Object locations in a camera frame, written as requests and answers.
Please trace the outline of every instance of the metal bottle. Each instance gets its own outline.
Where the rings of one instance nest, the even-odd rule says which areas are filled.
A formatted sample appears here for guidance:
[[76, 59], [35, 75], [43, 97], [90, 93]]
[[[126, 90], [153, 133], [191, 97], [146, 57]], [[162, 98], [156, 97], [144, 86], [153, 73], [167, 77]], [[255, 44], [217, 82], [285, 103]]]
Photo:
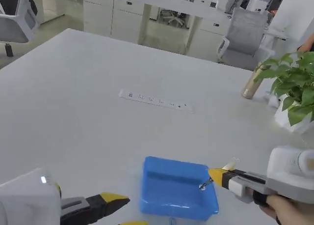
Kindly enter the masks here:
[[259, 65], [254, 70], [252, 76], [250, 77], [249, 81], [245, 85], [244, 89], [241, 92], [241, 95], [246, 99], [252, 99], [255, 92], [259, 88], [262, 83], [262, 79], [258, 81], [254, 81], [254, 79], [264, 70], [269, 69], [270, 65]]

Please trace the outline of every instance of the desk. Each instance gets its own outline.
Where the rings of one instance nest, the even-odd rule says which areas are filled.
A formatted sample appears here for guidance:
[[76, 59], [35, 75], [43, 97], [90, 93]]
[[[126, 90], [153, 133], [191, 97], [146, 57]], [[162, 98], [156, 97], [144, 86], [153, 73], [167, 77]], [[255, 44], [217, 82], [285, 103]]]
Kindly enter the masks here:
[[[209, 167], [237, 157], [239, 169], [265, 173], [274, 147], [304, 147], [299, 136], [274, 124], [275, 110], [259, 101], [269, 82], [257, 99], [241, 97], [250, 75], [68, 29], [0, 70], [0, 183], [46, 167], [63, 197], [109, 191], [131, 198], [99, 225], [142, 219], [168, 224], [138, 210], [146, 156]], [[125, 100], [122, 88], [190, 102], [195, 113]], [[206, 224], [275, 224], [257, 206], [215, 189], [220, 212]]]
[[278, 45], [278, 42], [280, 40], [283, 40], [283, 41], [286, 41], [288, 40], [288, 36], [282, 32], [282, 31], [279, 31], [278, 29], [276, 28], [272, 28], [270, 27], [268, 30], [265, 31], [266, 35], [269, 35], [272, 37], [272, 40], [270, 41], [270, 44], [269, 46], [273, 49], [273, 50], [276, 50], [277, 48], [277, 45]]

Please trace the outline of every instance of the black handle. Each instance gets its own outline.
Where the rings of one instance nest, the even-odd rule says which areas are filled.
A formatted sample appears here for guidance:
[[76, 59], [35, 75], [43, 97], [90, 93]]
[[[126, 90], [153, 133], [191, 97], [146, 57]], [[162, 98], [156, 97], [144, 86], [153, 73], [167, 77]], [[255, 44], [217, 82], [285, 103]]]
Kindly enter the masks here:
[[[267, 196], [268, 195], [264, 195], [262, 193], [259, 193], [257, 191], [253, 191], [253, 200], [254, 203], [263, 207], [263, 208], [268, 208], [269, 204], [266, 203], [267, 200]], [[279, 221], [278, 217], [276, 217], [276, 222], [278, 223], [278, 225], [281, 225], [281, 222]]]

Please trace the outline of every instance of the blue container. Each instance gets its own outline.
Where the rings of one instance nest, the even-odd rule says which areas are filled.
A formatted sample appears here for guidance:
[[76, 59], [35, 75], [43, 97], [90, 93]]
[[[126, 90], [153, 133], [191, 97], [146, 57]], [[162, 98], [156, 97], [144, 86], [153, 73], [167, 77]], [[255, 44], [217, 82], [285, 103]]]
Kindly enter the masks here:
[[156, 157], [143, 164], [140, 210], [143, 213], [206, 221], [218, 213], [212, 184], [204, 191], [199, 186], [208, 180], [206, 165]]

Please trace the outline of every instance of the white wall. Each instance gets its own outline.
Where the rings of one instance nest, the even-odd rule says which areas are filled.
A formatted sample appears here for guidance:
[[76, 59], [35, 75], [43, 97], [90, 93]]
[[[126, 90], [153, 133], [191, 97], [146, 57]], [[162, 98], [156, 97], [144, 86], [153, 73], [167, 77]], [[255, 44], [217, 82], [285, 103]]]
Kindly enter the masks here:
[[283, 0], [271, 23], [272, 27], [284, 30], [290, 37], [281, 49], [295, 51], [301, 45], [305, 33], [310, 33], [312, 28], [314, 32], [313, 20], [313, 0]]

